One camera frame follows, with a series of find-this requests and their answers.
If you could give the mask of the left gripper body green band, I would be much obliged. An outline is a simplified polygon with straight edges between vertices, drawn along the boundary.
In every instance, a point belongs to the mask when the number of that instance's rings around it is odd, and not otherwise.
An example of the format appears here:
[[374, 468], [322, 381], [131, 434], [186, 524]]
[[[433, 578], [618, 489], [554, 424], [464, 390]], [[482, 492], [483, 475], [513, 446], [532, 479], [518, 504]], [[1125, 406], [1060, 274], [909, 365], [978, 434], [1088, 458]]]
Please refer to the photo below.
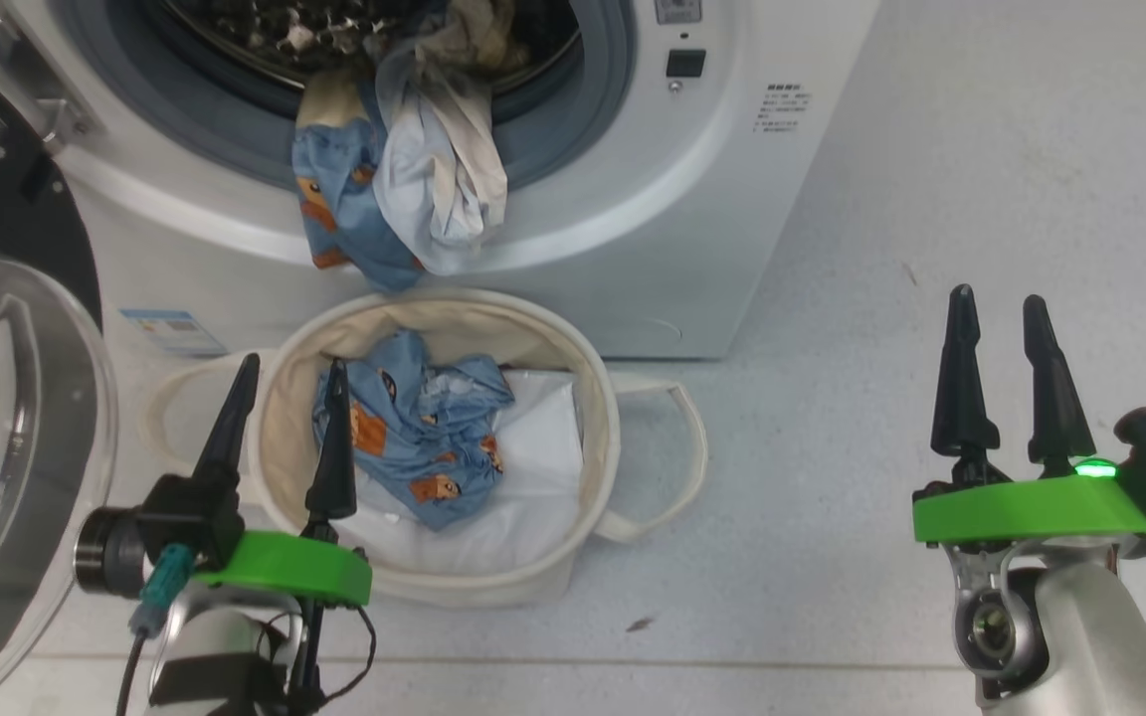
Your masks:
[[83, 522], [74, 549], [74, 576], [91, 595], [139, 600], [155, 571], [190, 574], [190, 587], [233, 587], [311, 599], [327, 606], [364, 607], [372, 568], [355, 550], [289, 533], [248, 530], [223, 571], [201, 571], [185, 546], [165, 548], [158, 562], [146, 557], [135, 508], [100, 508]]

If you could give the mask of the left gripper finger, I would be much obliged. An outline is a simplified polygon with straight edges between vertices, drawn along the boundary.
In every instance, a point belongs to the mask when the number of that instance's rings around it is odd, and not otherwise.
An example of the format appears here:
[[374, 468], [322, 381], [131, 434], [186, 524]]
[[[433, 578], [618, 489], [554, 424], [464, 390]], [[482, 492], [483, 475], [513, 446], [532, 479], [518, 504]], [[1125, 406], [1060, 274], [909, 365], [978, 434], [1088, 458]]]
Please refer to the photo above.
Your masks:
[[304, 499], [308, 512], [304, 536], [337, 544], [333, 522], [356, 512], [350, 381], [346, 362], [340, 357], [333, 357], [330, 363], [322, 406], [325, 425], [313, 482]]
[[194, 479], [238, 490], [240, 457], [249, 415], [256, 406], [261, 372], [261, 357], [249, 353], [240, 359], [235, 379], [211, 426], [209, 439], [194, 467]]

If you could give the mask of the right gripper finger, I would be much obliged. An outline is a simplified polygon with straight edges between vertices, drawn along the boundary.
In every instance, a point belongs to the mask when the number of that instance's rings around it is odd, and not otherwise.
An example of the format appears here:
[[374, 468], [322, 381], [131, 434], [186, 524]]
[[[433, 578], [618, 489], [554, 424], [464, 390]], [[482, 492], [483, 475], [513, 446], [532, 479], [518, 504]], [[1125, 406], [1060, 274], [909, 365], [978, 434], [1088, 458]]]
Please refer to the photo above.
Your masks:
[[1051, 325], [1047, 302], [1031, 294], [1023, 302], [1025, 357], [1033, 368], [1033, 435], [1029, 461], [1041, 466], [1041, 477], [1074, 473], [1072, 461], [1096, 454], [1088, 418], [1067, 357]]
[[953, 483], [999, 483], [1000, 471], [988, 451], [1000, 447], [1000, 431], [987, 416], [978, 343], [981, 323], [972, 286], [956, 285], [949, 296], [945, 336], [937, 370], [931, 449], [953, 457]]

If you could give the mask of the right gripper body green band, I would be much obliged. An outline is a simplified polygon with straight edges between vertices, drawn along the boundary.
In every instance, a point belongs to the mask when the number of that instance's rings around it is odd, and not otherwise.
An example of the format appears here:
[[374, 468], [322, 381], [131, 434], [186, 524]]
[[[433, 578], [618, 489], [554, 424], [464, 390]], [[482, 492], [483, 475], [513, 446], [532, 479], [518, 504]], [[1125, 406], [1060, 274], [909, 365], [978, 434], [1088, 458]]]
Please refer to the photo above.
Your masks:
[[911, 524], [919, 543], [1146, 535], [1146, 516], [1117, 483], [1118, 465], [1083, 459], [1066, 477], [924, 494]]

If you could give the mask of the blue bear print garment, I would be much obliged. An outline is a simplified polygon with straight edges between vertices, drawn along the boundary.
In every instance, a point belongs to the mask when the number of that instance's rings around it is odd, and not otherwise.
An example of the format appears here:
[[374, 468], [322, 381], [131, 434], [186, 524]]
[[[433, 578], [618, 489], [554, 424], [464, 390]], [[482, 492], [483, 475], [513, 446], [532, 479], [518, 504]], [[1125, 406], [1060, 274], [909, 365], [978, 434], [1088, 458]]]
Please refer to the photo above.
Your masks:
[[319, 270], [354, 265], [372, 290], [391, 294], [417, 285], [425, 270], [374, 191], [387, 139], [368, 70], [323, 70], [306, 82], [290, 160], [312, 262]]
[[422, 335], [400, 329], [364, 357], [317, 375], [312, 427], [322, 439], [330, 404], [344, 406], [360, 471], [427, 529], [478, 516], [503, 480], [495, 419], [515, 394], [494, 357], [469, 354], [435, 364]]

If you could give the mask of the cream garment with black print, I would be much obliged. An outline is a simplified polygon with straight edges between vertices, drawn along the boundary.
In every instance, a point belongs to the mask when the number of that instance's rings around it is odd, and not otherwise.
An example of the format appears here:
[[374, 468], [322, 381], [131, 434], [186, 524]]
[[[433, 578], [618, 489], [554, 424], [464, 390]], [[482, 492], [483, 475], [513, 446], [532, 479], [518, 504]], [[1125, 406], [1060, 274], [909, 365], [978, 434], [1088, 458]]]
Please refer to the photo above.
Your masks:
[[465, 272], [503, 226], [509, 181], [490, 76], [526, 64], [515, 0], [447, 0], [378, 64], [387, 139], [372, 180], [383, 218], [426, 272]]

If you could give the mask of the white canvas laundry basket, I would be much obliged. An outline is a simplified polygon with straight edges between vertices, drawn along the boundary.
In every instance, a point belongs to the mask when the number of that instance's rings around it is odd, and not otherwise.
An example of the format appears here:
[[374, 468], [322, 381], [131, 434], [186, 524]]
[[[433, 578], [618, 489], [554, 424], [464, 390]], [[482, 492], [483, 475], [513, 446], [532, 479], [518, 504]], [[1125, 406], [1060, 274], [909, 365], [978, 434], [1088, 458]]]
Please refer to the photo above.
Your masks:
[[[579, 550], [592, 535], [633, 543], [669, 524], [702, 490], [708, 441], [686, 386], [647, 375], [611, 372], [576, 326], [535, 302], [473, 288], [419, 289], [400, 297], [342, 302], [317, 314], [278, 346], [258, 352], [260, 379], [246, 426], [249, 463], [241, 472], [238, 499], [242, 508], [262, 509], [273, 533], [289, 538], [306, 524], [304, 494], [317, 459], [306, 417], [319, 375], [330, 357], [360, 357], [397, 329], [422, 335], [437, 363], [486, 354], [521, 370], [570, 371], [581, 411], [584, 467], [576, 518], [536, 561], [480, 576], [452, 575], [405, 567], [364, 546], [377, 593], [450, 609], [555, 600], [567, 590]], [[622, 396], [651, 394], [672, 398], [686, 420], [686, 477], [669, 508], [637, 522], [609, 508], [622, 457], [618, 402]]]

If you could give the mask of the white sheet in basket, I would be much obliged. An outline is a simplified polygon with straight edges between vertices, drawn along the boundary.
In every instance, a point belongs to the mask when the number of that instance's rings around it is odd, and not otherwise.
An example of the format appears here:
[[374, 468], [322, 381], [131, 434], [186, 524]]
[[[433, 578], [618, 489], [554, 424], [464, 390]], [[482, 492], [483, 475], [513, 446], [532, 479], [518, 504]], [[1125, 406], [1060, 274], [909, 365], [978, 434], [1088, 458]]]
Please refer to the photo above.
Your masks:
[[507, 370], [515, 403], [492, 419], [504, 473], [474, 516], [434, 532], [359, 471], [355, 516], [333, 522], [374, 565], [414, 574], [489, 576], [554, 552], [579, 516], [583, 470], [576, 377]]

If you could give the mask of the grey rubber door seal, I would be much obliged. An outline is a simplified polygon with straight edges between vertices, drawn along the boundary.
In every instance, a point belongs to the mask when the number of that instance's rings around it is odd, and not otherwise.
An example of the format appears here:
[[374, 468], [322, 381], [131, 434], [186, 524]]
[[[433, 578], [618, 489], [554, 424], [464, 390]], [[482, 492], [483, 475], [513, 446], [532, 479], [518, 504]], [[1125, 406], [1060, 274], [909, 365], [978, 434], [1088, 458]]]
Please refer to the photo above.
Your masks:
[[[95, 73], [132, 112], [193, 154], [290, 189], [300, 91], [205, 42], [165, 0], [46, 0]], [[631, 84], [629, 0], [570, 0], [579, 37], [554, 64], [492, 102], [492, 136], [513, 189], [554, 175], [609, 131]]]

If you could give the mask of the white front-load washing machine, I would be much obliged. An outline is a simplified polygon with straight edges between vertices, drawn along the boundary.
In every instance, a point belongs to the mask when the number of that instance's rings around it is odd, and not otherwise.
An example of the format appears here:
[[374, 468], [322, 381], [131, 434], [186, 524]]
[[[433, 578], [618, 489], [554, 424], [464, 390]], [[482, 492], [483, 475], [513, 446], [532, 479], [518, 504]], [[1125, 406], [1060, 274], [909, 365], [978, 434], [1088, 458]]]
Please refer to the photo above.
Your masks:
[[[368, 294], [319, 270], [295, 197], [176, 144], [110, 91], [46, 0], [3, 0], [83, 121], [73, 180], [110, 309], [187, 310], [229, 351]], [[727, 354], [881, 0], [629, 0], [631, 84], [581, 157], [521, 189], [465, 272], [425, 286], [545, 305], [613, 357]], [[813, 93], [792, 134], [752, 131], [774, 82]]]

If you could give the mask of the blue energy label sticker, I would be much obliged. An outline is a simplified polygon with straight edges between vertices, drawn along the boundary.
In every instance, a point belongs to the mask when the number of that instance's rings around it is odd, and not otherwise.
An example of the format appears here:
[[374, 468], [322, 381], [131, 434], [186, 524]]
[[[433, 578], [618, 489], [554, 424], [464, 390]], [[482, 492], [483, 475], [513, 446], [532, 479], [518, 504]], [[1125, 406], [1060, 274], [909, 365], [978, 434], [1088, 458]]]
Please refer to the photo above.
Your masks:
[[186, 357], [219, 357], [228, 353], [190, 312], [120, 309], [119, 313], [164, 353]]

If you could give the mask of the small printed text label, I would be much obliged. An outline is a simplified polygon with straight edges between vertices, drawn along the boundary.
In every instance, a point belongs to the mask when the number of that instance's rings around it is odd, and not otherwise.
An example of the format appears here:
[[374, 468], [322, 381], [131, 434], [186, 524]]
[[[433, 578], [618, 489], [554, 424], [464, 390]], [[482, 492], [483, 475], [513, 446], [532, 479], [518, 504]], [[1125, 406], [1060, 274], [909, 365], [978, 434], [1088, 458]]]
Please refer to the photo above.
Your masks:
[[802, 85], [768, 85], [752, 117], [752, 131], [768, 135], [792, 134], [800, 128], [811, 103], [813, 93]]

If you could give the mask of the steel washer drum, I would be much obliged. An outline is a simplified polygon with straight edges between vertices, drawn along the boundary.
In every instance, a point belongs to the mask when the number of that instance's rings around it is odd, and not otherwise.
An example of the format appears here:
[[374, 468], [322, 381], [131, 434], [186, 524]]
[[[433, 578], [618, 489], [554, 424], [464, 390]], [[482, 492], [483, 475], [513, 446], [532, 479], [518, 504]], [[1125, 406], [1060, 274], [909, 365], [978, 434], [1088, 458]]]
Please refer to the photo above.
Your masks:
[[581, 41], [570, 0], [156, 0], [227, 58], [301, 88], [323, 70], [382, 63], [411, 41], [419, 63], [449, 66], [508, 93]]

